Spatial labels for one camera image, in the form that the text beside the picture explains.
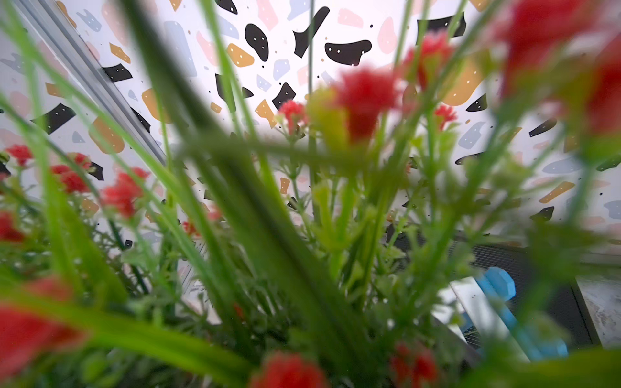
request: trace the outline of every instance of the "metal frame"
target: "metal frame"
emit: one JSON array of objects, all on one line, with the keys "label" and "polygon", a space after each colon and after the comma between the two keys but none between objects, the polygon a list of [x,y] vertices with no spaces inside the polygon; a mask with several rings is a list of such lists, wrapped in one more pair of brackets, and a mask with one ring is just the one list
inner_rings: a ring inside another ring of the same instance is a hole
[{"label": "metal frame", "polygon": [[84,40],[51,0],[14,0],[45,43],[68,68],[88,96],[163,165],[166,156],[144,129],[125,97],[114,86]]}]

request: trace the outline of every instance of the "light blue speck shape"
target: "light blue speck shape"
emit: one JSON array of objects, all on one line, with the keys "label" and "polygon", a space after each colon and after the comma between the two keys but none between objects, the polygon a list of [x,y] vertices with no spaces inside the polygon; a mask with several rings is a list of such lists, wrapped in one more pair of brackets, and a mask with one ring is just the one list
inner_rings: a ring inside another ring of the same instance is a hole
[{"label": "light blue speck shape", "polygon": [[334,80],[334,78],[332,78],[332,77],[328,74],[328,72],[327,72],[327,71],[324,71],[323,73],[321,73],[321,78],[323,78],[323,79],[324,79],[324,82],[325,82],[327,85],[331,85],[331,84],[333,84],[334,82],[336,82],[336,81]]},{"label": "light blue speck shape", "polygon": [[567,174],[578,171],[582,168],[582,164],[576,158],[567,158],[553,161],[543,168],[544,173],[548,174]]},{"label": "light blue speck shape", "polygon": [[155,232],[148,232],[142,235],[146,241],[149,241],[151,244],[159,243],[161,241],[161,235]]},{"label": "light blue speck shape", "polygon": [[86,15],[82,15],[79,12],[76,12],[79,16],[80,19],[82,19],[82,21],[84,21],[84,23],[86,23],[86,25],[93,31],[95,32],[99,32],[101,30],[101,23],[99,22],[99,20],[95,19],[95,17],[93,16],[92,13],[88,12],[88,10],[85,8],[84,9],[84,13]]},{"label": "light blue speck shape", "polygon": [[289,6],[291,12],[289,12],[287,20],[293,20],[311,8],[311,0],[289,0]]},{"label": "light blue speck shape", "polygon": [[271,83],[267,82],[265,78],[261,77],[258,74],[256,75],[256,85],[264,92],[267,92],[268,89],[271,87]]},{"label": "light blue speck shape", "polygon": [[164,30],[166,31],[166,43],[173,51],[183,74],[188,77],[196,77],[196,67],[186,40],[185,30],[181,24],[169,20],[164,22]]},{"label": "light blue speck shape", "polygon": [[8,59],[2,58],[0,59],[0,62],[12,68],[19,74],[26,74],[26,70],[24,69],[24,60],[22,59],[22,56],[16,53],[11,53],[11,56],[15,58],[14,61],[9,61]]},{"label": "light blue speck shape", "polygon": [[220,15],[218,15],[218,26],[220,27],[220,33],[222,35],[239,39],[239,31],[235,28],[233,23],[229,22],[227,19],[224,19]]},{"label": "light blue speck shape", "polygon": [[608,209],[608,217],[621,220],[621,201],[606,202],[604,207]]},{"label": "light blue speck shape", "polygon": [[467,150],[474,147],[476,142],[478,142],[481,138],[481,128],[483,128],[483,125],[485,125],[485,121],[479,121],[478,123],[474,124],[472,127],[470,127],[469,130],[466,131],[466,133],[461,136],[461,139],[458,141],[457,144],[461,148],[465,148]]},{"label": "light blue speck shape", "polygon": [[279,80],[280,77],[284,76],[291,70],[291,66],[289,65],[288,59],[279,59],[274,61],[274,79]]},{"label": "light blue speck shape", "polygon": [[71,141],[74,143],[86,143],[82,135],[78,133],[78,131],[73,131],[73,135],[71,136]]}]

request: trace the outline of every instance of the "orange speck shape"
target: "orange speck shape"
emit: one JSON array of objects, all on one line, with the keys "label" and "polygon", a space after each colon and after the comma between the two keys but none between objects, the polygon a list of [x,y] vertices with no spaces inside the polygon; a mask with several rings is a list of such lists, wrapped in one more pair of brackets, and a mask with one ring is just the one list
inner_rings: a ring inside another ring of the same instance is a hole
[{"label": "orange speck shape", "polygon": [[259,8],[259,20],[265,24],[268,31],[271,31],[278,24],[278,18],[274,8],[271,6],[270,0],[256,0],[256,5]]},{"label": "orange speck shape", "polygon": [[280,178],[280,193],[281,194],[287,194],[287,191],[289,190],[289,183],[291,183],[291,181],[288,180],[287,178]]},{"label": "orange speck shape", "polygon": [[117,45],[113,45],[112,43],[110,43],[110,52],[115,56],[119,57],[122,61],[125,61],[127,63],[132,62],[131,58],[129,58],[129,55],[125,54],[123,49]]},{"label": "orange speck shape", "polygon": [[438,93],[442,97],[442,102],[450,106],[465,104],[474,93],[474,90],[483,82],[483,71],[479,66],[482,53],[468,55],[463,62],[463,66],[456,69],[458,74],[448,77],[448,81],[442,86]]},{"label": "orange speck shape", "polygon": [[212,111],[214,111],[216,113],[220,113],[222,111],[222,107],[220,105],[217,105],[214,102],[212,102],[209,107],[211,108]]},{"label": "orange speck shape", "polygon": [[69,21],[69,23],[71,23],[71,25],[73,26],[73,28],[77,28],[78,25],[76,24],[76,22],[73,21],[73,19],[69,16],[69,13],[67,13],[67,7],[65,7],[65,5],[63,4],[62,1],[57,1],[56,5],[58,6],[58,8],[60,8],[60,12],[63,13],[63,15],[65,15],[65,17],[67,18],[67,20]]},{"label": "orange speck shape", "polygon": [[50,96],[64,97],[63,94],[60,92],[60,89],[58,88],[58,86],[56,86],[56,84],[48,84],[46,82],[45,90],[47,90],[47,94],[49,94]]},{"label": "orange speck shape", "polygon": [[173,6],[173,9],[175,10],[175,12],[177,12],[177,9],[179,9],[179,6],[181,5],[181,1],[183,0],[170,0],[170,5]]},{"label": "orange speck shape", "polygon": [[276,126],[277,122],[274,118],[274,112],[272,112],[266,100],[261,101],[261,104],[256,107],[255,112],[259,115],[259,117],[267,119],[267,121],[270,123],[270,128],[274,128]]},{"label": "orange speck shape", "polygon": [[173,121],[170,119],[166,111],[164,111],[163,120],[160,117],[160,111],[157,109],[157,99],[155,98],[155,91],[153,90],[153,88],[147,89],[142,92],[142,101],[145,103],[147,109],[149,110],[149,113],[151,113],[151,116],[153,116],[155,120],[172,124]]},{"label": "orange speck shape", "polygon": [[86,215],[89,217],[94,216],[95,213],[99,211],[99,205],[97,205],[95,202],[91,201],[88,198],[84,198],[82,200],[82,203],[80,203],[80,207],[84,209]]},{"label": "orange speck shape", "polygon": [[489,5],[489,0],[470,0],[470,4],[474,5],[477,11],[483,12]]},{"label": "orange speck shape", "polygon": [[233,64],[239,68],[250,66],[255,62],[255,58],[252,55],[232,43],[227,47],[227,54],[233,61]]},{"label": "orange speck shape", "polygon": [[95,119],[93,125],[88,129],[88,135],[105,154],[119,153],[125,149],[123,138],[114,133],[101,117]]}]

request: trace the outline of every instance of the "pink speck shape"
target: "pink speck shape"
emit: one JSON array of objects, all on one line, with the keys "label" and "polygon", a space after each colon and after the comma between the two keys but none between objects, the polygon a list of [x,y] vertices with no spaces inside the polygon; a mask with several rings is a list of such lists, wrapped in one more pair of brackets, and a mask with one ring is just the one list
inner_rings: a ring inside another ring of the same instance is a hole
[{"label": "pink speck shape", "polygon": [[97,51],[97,48],[95,48],[95,46],[93,46],[93,44],[91,42],[86,42],[86,46],[88,47],[88,51],[91,52],[91,54],[93,54],[93,56],[95,57],[95,59],[97,59],[97,61],[99,60],[99,51]]},{"label": "pink speck shape", "polygon": [[[435,4],[438,0],[431,0],[429,2],[429,9]],[[414,4],[412,5],[412,15],[418,15],[423,11],[423,6],[425,5],[425,0],[414,0]]]},{"label": "pink speck shape", "polygon": [[11,103],[13,109],[15,109],[23,118],[26,118],[26,116],[30,113],[32,104],[30,103],[30,99],[22,93],[11,92],[9,95],[9,102]]},{"label": "pink speck shape", "polygon": [[45,42],[41,41],[37,45],[39,51],[45,58],[45,61],[54,68],[58,72],[58,74],[62,75],[64,78],[67,77],[69,73],[67,73],[67,69],[56,59],[56,55],[50,50],[49,47],[45,44]]},{"label": "pink speck shape", "polygon": [[201,32],[196,33],[196,41],[198,45],[201,46],[203,54],[207,57],[209,62],[212,65],[218,66],[218,57],[215,54],[215,45],[212,42],[208,42],[201,34]]},{"label": "pink speck shape", "polygon": [[119,40],[123,46],[127,45],[127,28],[119,9],[116,6],[116,2],[108,0],[101,7],[101,14],[104,16],[108,27],[112,30],[112,33]]},{"label": "pink speck shape", "polygon": [[0,140],[2,141],[2,144],[4,144],[5,148],[11,147],[15,144],[25,144],[23,137],[4,128],[0,128]]},{"label": "pink speck shape", "polygon": [[305,66],[297,71],[297,83],[304,85],[309,81],[309,67]]},{"label": "pink speck shape", "polygon": [[606,222],[606,220],[604,220],[603,217],[594,216],[594,217],[584,217],[581,221],[581,224],[584,227],[592,227],[592,226],[599,225],[600,223],[604,223],[604,222]]},{"label": "pink speck shape", "polygon": [[544,150],[548,145],[550,145],[550,141],[546,140],[545,142],[537,143],[533,146],[534,150]]},{"label": "pink speck shape", "polygon": [[359,29],[363,27],[362,18],[347,8],[338,10],[337,23],[357,27]]},{"label": "pink speck shape", "polygon": [[394,33],[394,23],[392,17],[387,18],[382,23],[378,35],[379,49],[384,54],[390,54],[397,48],[397,35]]},{"label": "pink speck shape", "polygon": [[271,6],[270,0],[256,0],[256,5],[259,8],[259,20],[265,24],[268,31],[271,31],[278,24],[278,18],[274,8]]},{"label": "pink speck shape", "polygon": [[593,188],[599,189],[600,187],[606,187],[610,185],[610,182],[600,181],[599,179],[593,180]]}]

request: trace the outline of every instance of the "gray surface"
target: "gray surface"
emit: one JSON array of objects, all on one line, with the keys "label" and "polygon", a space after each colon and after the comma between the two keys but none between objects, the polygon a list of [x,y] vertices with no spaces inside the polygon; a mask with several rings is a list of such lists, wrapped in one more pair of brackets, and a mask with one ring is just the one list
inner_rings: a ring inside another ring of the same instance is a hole
[{"label": "gray surface", "polygon": [[582,297],[604,348],[621,346],[621,269],[578,276]]}]

